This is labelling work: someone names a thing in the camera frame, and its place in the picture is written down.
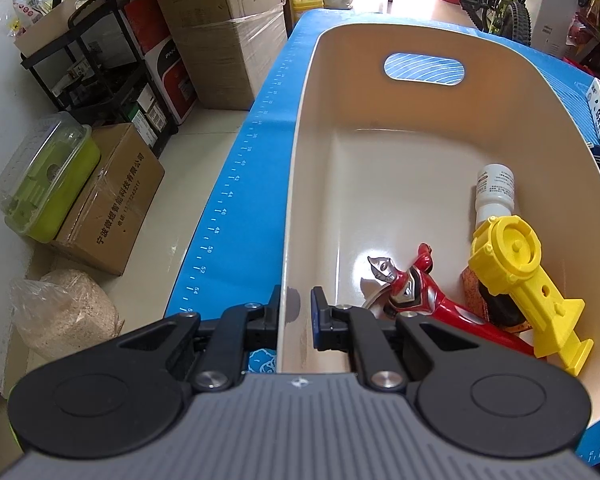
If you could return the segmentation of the red Ultraman action figure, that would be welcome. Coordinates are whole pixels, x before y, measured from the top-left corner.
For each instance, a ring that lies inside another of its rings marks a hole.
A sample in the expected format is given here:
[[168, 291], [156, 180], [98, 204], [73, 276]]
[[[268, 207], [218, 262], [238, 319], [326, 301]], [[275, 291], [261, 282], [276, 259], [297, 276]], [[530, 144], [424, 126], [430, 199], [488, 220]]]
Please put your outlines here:
[[385, 297], [382, 310], [392, 320], [400, 314], [428, 316], [465, 333], [534, 358], [532, 345], [527, 341], [501, 330], [484, 318], [479, 318], [445, 295], [431, 276], [434, 259], [428, 244], [419, 244], [416, 258], [406, 270], [399, 269], [387, 256], [368, 256], [367, 262], [374, 278], [380, 281], [382, 286], [365, 300], [364, 309], [370, 310]]

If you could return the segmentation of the white tape roll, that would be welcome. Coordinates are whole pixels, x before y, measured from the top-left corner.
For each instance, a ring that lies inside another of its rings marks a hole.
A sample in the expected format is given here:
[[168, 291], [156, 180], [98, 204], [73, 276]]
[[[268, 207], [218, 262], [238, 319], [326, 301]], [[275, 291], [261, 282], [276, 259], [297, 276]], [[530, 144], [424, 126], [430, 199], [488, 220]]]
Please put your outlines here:
[[519, 334], [530, 330], [531, 325], [511, 296], [493, 296], [483, 284], [479, 285], [479, 292], [486, 304], [486, 315], [491, 324], [512, 334]]

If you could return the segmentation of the yellow plastic toy part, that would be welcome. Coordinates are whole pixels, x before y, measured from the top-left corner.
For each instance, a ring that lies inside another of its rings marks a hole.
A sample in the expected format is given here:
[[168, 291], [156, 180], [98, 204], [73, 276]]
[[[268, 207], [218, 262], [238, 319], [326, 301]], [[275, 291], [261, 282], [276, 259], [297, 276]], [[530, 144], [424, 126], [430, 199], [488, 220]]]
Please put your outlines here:
[[542, 245], [529, 223], [492, 216], [475, 230], [468, 266], [491, 295], [513, 299], [533, 330], [534, 354], [557, 356], [562, 368], [577, 376], [594, 346], [574, 331], [585, 302], [562, 296], [541, 260]]

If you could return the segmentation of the white pill bottle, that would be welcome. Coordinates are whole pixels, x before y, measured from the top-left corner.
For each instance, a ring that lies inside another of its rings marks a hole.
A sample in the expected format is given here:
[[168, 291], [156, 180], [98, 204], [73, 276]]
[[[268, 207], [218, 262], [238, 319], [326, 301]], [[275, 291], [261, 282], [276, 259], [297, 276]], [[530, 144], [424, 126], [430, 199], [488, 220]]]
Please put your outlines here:
[[489, 164], [478, 173], [475, 192], [476, 227], [490, 217], [511, 216], [515, 210], [515, 177], [508, 167]]

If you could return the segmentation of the beige plastic storage bin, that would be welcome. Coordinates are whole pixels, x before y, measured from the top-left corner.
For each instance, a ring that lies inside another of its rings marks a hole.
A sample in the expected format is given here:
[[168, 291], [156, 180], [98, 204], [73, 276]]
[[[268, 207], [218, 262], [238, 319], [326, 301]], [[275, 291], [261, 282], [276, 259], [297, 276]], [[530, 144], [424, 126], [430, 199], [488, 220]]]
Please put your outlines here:
[[585, 303], [576, 332], [594, 347], [580, 378], [600, 422], [600, 170], [539, 66], [445, 29], [342, 25], [317, 40], [290, 168], [278, 369], [348, 369], [312, 347], [310, 291], [362, 304], [371, 256], [408, 266], [428, 244], [434, 279], [462, 298], [477, 176], [491, 162], [514, 173], [545, 272]]

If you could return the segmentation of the red patterned gift box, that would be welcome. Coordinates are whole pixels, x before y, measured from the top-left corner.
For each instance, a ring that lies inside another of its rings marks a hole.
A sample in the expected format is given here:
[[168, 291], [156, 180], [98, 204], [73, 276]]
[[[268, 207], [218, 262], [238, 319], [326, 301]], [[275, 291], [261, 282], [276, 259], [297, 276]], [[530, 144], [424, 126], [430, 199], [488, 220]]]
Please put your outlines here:
[[466, 309], [486, 322], [489, 322], [488, 304], [480, 292], [480, 282], [475, 273], [469, 268], [465, 268], [460, 274], [460, 281], [463, 285]]

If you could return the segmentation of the plastic bag of grain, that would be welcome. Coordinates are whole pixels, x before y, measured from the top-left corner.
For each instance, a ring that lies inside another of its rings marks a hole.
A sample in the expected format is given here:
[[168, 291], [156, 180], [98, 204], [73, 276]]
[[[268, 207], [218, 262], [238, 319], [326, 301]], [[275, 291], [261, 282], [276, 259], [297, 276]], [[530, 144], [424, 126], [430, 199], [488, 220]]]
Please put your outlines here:
[[14, 323], [24, 343], [47, 361], [116, 338], [123, 326], [117, 307], [86, 272], [53, 270], [38, 280], [9, 285]]

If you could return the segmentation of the floor cardboard box with text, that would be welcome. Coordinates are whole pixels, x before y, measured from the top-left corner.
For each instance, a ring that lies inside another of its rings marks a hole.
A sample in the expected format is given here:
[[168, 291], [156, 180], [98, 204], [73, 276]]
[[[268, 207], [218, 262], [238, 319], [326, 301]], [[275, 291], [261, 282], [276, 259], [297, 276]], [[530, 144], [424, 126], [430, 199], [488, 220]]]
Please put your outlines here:
[[92, 138], [100, 149], [100, 162], [52, 246], [70, 259], [120, 276], [164, 169], [133, 124], [97, 128]]

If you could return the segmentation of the green clear-lid container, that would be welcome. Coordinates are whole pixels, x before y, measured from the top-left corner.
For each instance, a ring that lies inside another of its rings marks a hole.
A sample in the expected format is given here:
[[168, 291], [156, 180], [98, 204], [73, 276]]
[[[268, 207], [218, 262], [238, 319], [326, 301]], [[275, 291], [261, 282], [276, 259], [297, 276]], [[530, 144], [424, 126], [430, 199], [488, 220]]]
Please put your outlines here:
[[99, 161], [89, 125], [67, 112], [42, 119], [0, 175], [6, 226], [38, 243], [51, 242]]

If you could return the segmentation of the lower cardboard box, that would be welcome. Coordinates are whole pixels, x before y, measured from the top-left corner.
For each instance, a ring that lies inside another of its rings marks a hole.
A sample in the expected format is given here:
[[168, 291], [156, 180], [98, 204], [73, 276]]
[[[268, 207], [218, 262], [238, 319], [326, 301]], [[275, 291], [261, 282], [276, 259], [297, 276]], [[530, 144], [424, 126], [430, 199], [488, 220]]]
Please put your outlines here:
[[249, 110], [286, 44], [284, 6], [172, 36], [202, 106]]

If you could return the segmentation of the black metal shelf rack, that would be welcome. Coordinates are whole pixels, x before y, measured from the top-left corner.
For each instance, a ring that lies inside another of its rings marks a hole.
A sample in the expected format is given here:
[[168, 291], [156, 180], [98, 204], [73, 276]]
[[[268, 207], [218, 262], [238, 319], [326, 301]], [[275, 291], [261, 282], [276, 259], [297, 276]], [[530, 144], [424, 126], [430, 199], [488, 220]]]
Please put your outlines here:
[[155, 155], [178, 132], [116, 0], [85, 0], [67, 30], [20, 64], [56, 110], [92, 127], [132, 124]]

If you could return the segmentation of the red white appliance box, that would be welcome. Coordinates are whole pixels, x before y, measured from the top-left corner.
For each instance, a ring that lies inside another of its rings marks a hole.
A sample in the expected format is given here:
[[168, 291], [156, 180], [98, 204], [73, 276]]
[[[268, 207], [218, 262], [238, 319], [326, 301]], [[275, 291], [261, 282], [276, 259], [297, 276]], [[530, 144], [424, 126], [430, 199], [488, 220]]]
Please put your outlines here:
[[171, 115], [181, 125], [194, 108], [197, 95], [173, 38], [156, 44], [145, 54], [145, 62]]

